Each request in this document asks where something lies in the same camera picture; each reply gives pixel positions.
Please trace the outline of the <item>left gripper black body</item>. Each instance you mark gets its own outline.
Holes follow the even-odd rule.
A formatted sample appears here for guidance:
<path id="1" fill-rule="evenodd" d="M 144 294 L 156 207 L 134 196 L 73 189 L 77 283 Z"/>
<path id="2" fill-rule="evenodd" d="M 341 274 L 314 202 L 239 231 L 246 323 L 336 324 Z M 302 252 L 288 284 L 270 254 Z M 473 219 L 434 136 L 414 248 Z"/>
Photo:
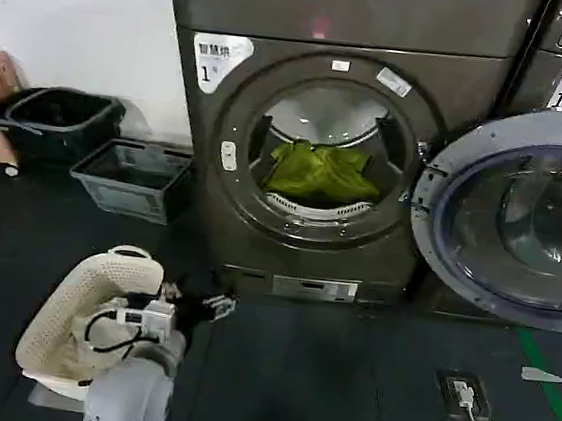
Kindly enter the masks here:
<path id="1" fill-rule="evenodd" d="M 214 309 L 208 303 L 210 295 L 186 293 L 173 300 L 175 307 L 174 327 L 179 332 L 191 333 L 203 322 L 210 322 L 214 317 Z"/>

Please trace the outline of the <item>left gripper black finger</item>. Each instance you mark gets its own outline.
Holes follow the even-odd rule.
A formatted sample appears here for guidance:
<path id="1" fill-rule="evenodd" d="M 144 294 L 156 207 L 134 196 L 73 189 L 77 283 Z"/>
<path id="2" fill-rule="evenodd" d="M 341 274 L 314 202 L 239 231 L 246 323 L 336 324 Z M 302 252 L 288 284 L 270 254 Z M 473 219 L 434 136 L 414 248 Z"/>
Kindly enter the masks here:
<path id="1" fill-rule="evenodd" d="M 210 317 L 209 322 L 214 322 L 216 320 L 221 320 L 228 315 L 231 315 L 236 309 L 235 305 L 228 304 L 215 304 L 209 307 Z"/>
<path id="2" fill-rule="evenodd" d="M 237 306 L 237 300 L 229 294 L 217 294 L 214 296 L 209 296 L 207 298 L 204 298 L 202 300 L 202 303 L 213 310 L 228 312 L 233 311 Z"/>

